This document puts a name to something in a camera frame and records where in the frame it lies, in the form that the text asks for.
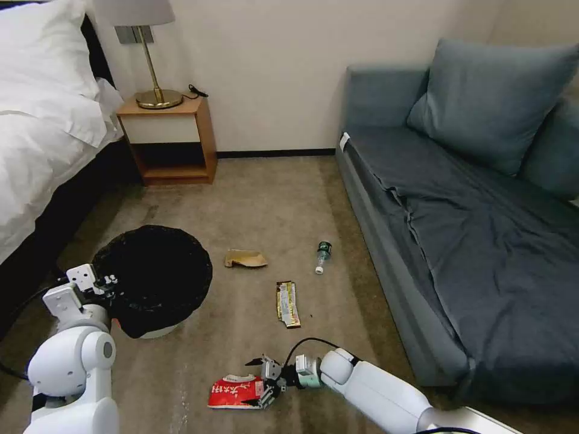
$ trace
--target beige carpet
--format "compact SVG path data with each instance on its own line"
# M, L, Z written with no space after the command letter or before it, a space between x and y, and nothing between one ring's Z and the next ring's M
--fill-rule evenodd
M113 396L121 433L378 433L328 390L289 390L266 411L210 410L213 382L226 374L258 373L244 364L262 352L283 361L306 336L334 341L413 382L358 223L333 157L220 161L212 186L126 187L103 199L60 259L64 269L91 260L113 237L143 224L178 227L197 237L214 264L203 305L172 334L131 340L114 329L118 354ZM320 239L334 245L323 276L314 274ZM226 269L228 248L261 250L264 269ZM294 280L302 328L278 322L275 284ZM23 363L49 333L40 303L31 306L2 344L11 363ZM323 344L303 351L322 356ZM27 425L31 390L0 375L0 431ZM427 391L439 406L442 392ZM576 432L572 409L477 405L525 434Z

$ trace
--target lamp stem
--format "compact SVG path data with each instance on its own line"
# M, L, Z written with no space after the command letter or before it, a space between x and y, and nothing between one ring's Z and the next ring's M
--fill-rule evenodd
M145 42L145 35L143 34L143 29L141 26L137 26L137 31L139 32L139 37L141 38L141 43L143 44L143 50L145 50L145 57L147 58L147 65L149 65L149 71L151 72L151 78L153 79L153 87L155 91L155 96L158 102L163 102L163 92L159 87L157 82L157 76L155 75L155 69L153 68L153 62L151 61L151 54L149 53L149 48Z

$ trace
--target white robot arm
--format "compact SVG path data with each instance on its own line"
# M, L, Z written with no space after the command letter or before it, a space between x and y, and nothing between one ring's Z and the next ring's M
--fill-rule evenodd
M59 320L59 332L30 361L34 386L25 434L118 434L119 415L111 398L110 369L116 347L106 310L82 305L75 290L94 286L90 265L67 272L70 283L49 290L43 300Z
M298 345L310 339L320 341L307 338ZM262 356L247 365L262 367L264 394L260 399L248 402L257 407L265 408L272 404L288 386L308 389L326 385L388 434L412 434L445 427L474 434L521 434L469 407L453 411L435 409L418 389L342 348L328 352L323 360L301 354L296 357L295 365L286 362L282 366Z
M311 374L307 358L296 363ZM320 380L388 434L409 434L438 427L459 427L480 434L521 434L469 407L453 411L433 408L416 388L386 371L355 358L342 348L328 352L319 368Z

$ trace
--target baseboard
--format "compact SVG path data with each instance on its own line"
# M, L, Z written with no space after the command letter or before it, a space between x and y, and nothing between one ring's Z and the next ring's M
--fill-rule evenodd
M310 157L332 156L336 148L323 149L280 149L278 151L218 151L217 158L267 158L267 157Z

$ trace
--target bottle label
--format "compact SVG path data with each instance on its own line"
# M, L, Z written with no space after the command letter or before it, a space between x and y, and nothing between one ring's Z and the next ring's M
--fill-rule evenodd
M330 255L332 254L332 245L327 241L322 241L318 246L318 251L324 251Z

